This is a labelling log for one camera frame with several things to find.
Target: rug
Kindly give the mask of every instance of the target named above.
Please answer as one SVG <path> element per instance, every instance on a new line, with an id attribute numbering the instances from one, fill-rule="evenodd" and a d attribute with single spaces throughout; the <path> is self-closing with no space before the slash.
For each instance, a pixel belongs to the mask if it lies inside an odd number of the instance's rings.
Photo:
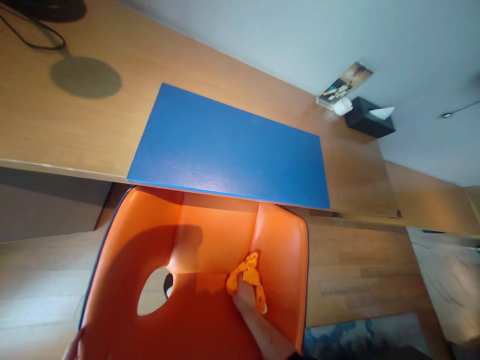
<path id="1" fill-rule="evenodd" d="M 408 345 L 430 356 L 414 313 L 306 328 L 303 355 L 357 360 Z"/>

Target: black cable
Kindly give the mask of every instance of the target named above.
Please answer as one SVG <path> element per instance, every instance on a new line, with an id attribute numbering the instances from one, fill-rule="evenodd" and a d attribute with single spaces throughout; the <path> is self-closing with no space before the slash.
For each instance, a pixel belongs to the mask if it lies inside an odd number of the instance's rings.
<path id="1" fill-rule="evenodd" d="M 7 9 L 5 9 L 4 7 L 0 6 L 0 9 L 2 10 L 5 10 L 5 11 L 8 11 Z M 60 35 L 58 32 L 56 32 L 55 30 L 53 30 L 50 26 L 48 25 L 45 25 L 44 23 L 41 23 L 40 21 L 38 21 L 36 18 L 34 17 L 31 17 L 31 16 L 27 16 L 27 15 L 23 15 L 25 16 L 24 17 L 21 17 L 21 16 L 17 16 L 19 19 L 22 19 L 22 20 L 30 20 L 33 24 L 37 25 L 37 26 L 40 26 L 46 30 L 48 30 L 49 32 L 55 34 L 56 36 L 58 36 L 60 39 L 61 39 L 61 44 L 59 45 L 56 45 L 56 46 L 40 46 L 40 45 L 35 45 L 31 42 L 28 42 L 26 41 L 9 23 L 7 20 L 5 20 L 5 18 L 0 14 L 0 19 L 3 20 L 3 22 L 10 28 L 10 30 L 13 31 L 13 33 L 18 36 L 18 38 L 25 44 L 27 45 L 29 48 L 32 48 L 32 49 L 36 49 L 36 50 L 46 50 L 46 51 L 59 51 L 59 50 L 62 50 L 64 49 L 66 46 L 67 46 L 67 42 L 65 41 L 64 37 L 62 35 Z"/>
<path id="2" fill-rule="evenodd" d="M 464 106 L 464 107 L 462 107 L 462 108 L 460 108 L 460 109 L 458 109 L 458 110 L 443 113 L 443 114 L 440 115 L 440 116 L 441 116 L 442 118 L 444 118 L 444 119 L 451 118 L 453 114 L 458 113 L 459 111 L 465 110 L 466 108 L 469 108 L 469 107 L 471 107 L 471 106 L 473 106 L 473 105 L 476 105 L 476 104 L 478 104 L 478 103 L 480 103 L 480 100 L 475 101 L 474 103 L 471 103 L 470 105 Z"/>
<path id="3" fill-rule="evenodd" d="M 471 107 L 471 106 L 473 106 L 473 105 L 475 105 L 475 104 L 478 104 L 478 103 L 480 103 L 480 100 L 475 101 L 474 103 L 472 103 L 472 104 L 470 104 L 470 105 L 464 106 L 464 107 L 462 107 L 461 109 L 455 110 L 455 111 L 452 112 L 452 114 L 458 113 L 459 111 L 465 110 L 466 108 L 469 108 L 469 107 Z"/>

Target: orange chair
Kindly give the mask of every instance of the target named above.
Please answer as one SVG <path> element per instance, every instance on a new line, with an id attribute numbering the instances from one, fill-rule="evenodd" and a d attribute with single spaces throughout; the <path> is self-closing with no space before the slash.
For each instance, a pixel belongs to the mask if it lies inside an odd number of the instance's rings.
<path id="1" fill-rule="evenodd" d="M 269 203 L 137 186 L 105 235 L 80 327 L 80 359 L 261 359 L 227 294 L 228 274 L 252 251 L 266 319 L 301 350 L 307 296 L 305 221 Z M 150 274 L 166 267 L 173 290 L 138 315 Z"/>

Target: yellow rag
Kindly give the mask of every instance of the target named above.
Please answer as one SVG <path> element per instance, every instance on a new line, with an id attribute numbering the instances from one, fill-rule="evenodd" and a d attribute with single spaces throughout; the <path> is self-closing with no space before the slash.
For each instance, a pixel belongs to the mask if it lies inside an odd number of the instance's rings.
<path id="1" fill-rule="evenodd" d="M 256 309 L 259 313 L 266 314 L 267 303 L 265 302 L 264 287 L 260 283 L 260 274 L 257 270 L 258 259 L 258 252 L 252 252 L 248 255 L 245 261 L 242 261 L 240 265 L 230 273 L 230 276 L 226 281 L 226 291 L 230 296 L 233 296 L 233 294 L 239 289 L 239 274 L 243 273 L 243 281 L 255 287 Z"/>

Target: black tissue box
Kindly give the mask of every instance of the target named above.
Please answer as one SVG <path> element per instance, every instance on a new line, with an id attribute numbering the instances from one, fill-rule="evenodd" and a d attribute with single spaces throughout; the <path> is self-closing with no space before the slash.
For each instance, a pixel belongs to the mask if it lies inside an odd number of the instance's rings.
<path id="1" fill-rule="evenodd" d="M 380 109 L 379 106 L 361 97 L 352 100 L 353 110 L 345 114 L 346 125 L 350 129 L 358 130 L 377 139 L 395 132 L 392 117 L 381 120 L 369 113 L 370 110 Z"/>

